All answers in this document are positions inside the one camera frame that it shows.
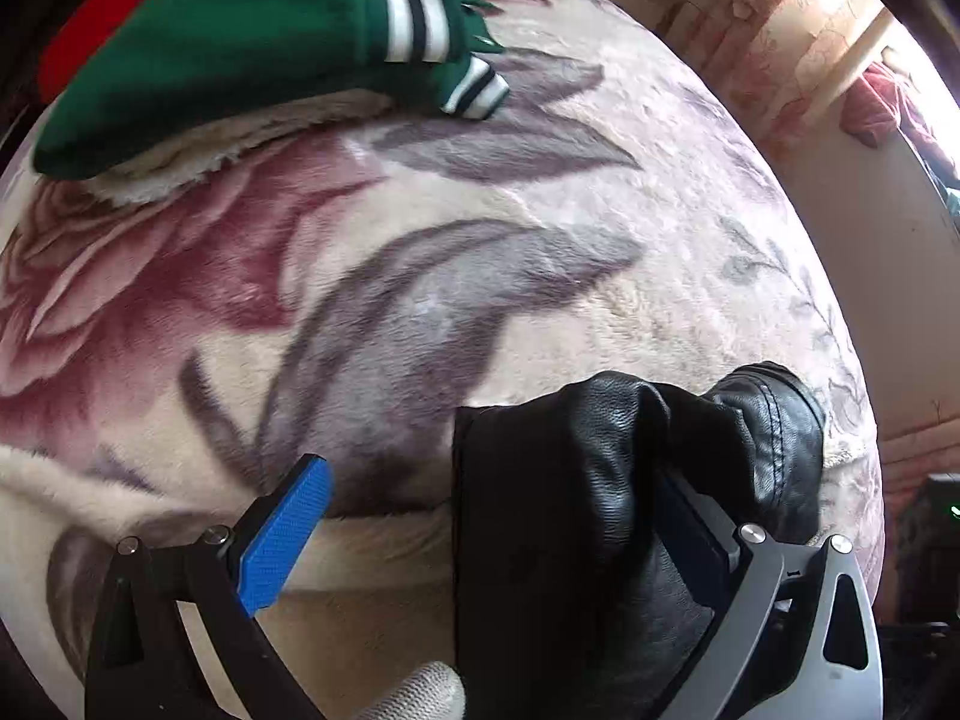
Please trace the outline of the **white gloved hand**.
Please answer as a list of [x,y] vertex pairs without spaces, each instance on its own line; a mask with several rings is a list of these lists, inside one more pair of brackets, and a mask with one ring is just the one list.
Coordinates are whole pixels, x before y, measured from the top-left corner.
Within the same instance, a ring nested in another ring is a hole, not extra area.
[[462,720],[466,691],[459,674],[441,661],[425,663],[356,720]]

